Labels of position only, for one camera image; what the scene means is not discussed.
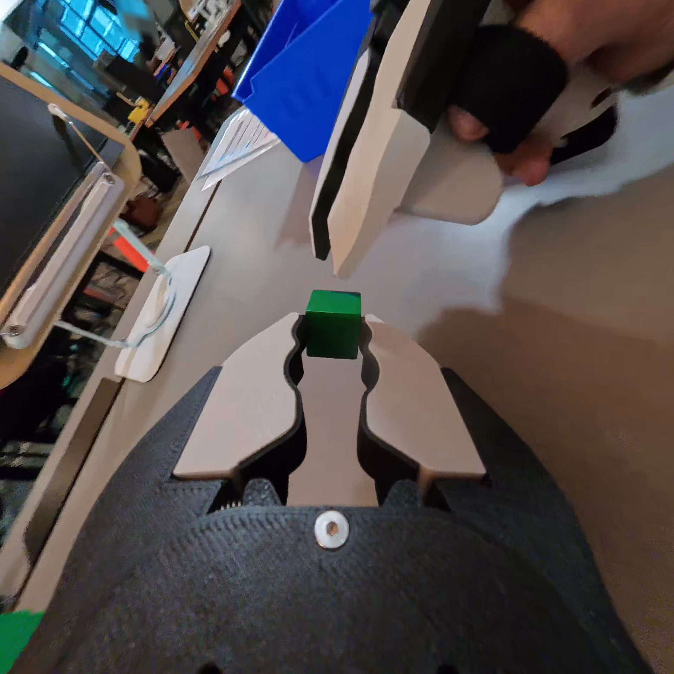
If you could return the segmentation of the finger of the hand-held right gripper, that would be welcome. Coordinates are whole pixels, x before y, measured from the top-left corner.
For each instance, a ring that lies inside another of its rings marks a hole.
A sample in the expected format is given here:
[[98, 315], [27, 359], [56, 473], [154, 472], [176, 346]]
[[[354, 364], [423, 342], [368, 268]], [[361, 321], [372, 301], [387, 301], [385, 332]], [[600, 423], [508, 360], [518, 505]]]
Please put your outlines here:
[[333, 273], [349, 278], [400, 205], [430, 144], [430, 131], [398, 107], [430, 1], [410, 1], [383, 52], [363, 125], [327, 224]]
[[358, 52], [349, 83], [342, 97], [328, 147], [319, 172], [309, 213], [313, 255], [327, 259], [331, 249], [328, 215], [341, 188], [350, 153], [365, 120], [374, 83], [382, 60], [377, 30], [381, 15], [374, 15]]

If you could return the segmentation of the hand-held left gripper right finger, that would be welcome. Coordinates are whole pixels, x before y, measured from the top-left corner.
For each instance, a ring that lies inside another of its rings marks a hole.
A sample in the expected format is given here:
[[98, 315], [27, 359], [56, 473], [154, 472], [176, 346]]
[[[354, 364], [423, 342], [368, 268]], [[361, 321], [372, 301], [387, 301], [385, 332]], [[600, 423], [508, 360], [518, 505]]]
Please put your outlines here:
[[439, 364], [373, 314], [363, 328], [359, 460], [366, 473], [376, 484], [481, 480], [487, 470]]

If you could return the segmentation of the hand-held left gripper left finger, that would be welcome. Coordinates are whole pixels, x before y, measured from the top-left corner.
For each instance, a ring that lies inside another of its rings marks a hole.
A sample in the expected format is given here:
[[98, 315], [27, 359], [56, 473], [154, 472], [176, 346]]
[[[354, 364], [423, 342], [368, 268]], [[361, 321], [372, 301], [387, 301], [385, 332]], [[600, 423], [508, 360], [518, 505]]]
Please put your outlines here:
[[223, 362], [175, 477], [289, 480], [307, 451], [297, 387], [303, 376], [301, 320], [296, 312], [287, 314]]

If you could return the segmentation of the green cube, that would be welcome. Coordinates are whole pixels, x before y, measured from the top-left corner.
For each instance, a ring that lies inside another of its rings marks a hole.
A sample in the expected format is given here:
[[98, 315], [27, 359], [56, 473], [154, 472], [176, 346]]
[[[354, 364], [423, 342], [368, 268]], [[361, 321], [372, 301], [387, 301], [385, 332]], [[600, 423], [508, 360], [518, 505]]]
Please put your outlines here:
[[358, 358], [362, 324], [359, 292], [312, 291], [305, 322], [308, 357]]

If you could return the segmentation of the person's right hand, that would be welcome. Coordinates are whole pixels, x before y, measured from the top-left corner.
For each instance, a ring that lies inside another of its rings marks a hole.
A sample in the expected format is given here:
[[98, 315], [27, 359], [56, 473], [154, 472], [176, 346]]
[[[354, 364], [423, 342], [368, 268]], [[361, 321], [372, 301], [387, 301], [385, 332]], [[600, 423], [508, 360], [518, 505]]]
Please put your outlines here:
[[[567, 66], [589, 60], [614, 84], [648, 75], [673, 61], [672, 1], [510, 1], [514, 25], [554, 48]], [[448, 124], [461, 141], [489, 133], [479, 118], [452, 105]], [[528, 187], [549, 172], [553, 142], [532, 133], [510, 154], [496, 154], [501, 172]]]

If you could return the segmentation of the blue plastic bin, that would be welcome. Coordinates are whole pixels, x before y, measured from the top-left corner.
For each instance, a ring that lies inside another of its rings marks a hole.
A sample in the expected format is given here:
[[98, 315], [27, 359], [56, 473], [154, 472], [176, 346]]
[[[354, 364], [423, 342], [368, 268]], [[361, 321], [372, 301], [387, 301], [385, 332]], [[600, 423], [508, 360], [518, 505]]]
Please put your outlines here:
[[369, 1], [281, 1], [234, 89], [303, 163], [327, 148], [369, 8]]

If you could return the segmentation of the printed paper sheet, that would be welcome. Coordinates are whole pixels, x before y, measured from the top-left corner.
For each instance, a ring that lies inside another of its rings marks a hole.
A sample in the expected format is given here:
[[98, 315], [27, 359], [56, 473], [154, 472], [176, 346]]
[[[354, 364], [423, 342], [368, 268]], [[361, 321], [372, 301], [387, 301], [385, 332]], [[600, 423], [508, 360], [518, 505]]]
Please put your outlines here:
[[202, 190], [208, 190], [244, 165], [279, 145], [280, 138], [248, 108], [234, 113], [224, 126], [220, 141], [198, 177]]

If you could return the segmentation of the wooden workbench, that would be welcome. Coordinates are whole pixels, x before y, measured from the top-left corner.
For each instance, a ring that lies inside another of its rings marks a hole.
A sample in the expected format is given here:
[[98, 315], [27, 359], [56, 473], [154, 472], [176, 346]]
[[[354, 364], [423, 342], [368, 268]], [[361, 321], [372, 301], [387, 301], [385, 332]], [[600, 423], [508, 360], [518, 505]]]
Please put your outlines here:
[[242, 1], [228, 1], [225, 6], [226, 11], [218, 14], [213, 21], [207, 24], [204, 33], [197, 40], [158, 103], [145, 116], [144, 126], [150, 128], [155, 125], [190, 89], [241, 7]]

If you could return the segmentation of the beige framed monitor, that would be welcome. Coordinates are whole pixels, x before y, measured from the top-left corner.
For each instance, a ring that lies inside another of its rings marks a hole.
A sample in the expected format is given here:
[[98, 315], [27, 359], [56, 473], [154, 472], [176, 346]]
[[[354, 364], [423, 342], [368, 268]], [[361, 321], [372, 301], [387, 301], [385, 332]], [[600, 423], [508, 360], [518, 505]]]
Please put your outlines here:
[[1, 64], [1, 388], [28, 370], [141, 176], [130, 139]]

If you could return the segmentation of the green plastic bin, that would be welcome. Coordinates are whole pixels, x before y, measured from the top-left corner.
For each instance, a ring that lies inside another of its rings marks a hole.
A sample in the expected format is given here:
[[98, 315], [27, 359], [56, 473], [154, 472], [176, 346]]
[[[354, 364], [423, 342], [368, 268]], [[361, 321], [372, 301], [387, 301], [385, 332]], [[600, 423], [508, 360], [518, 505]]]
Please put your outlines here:
[[8, 673], [38, 628], [43, 611], [1, 614], [1, 673]]

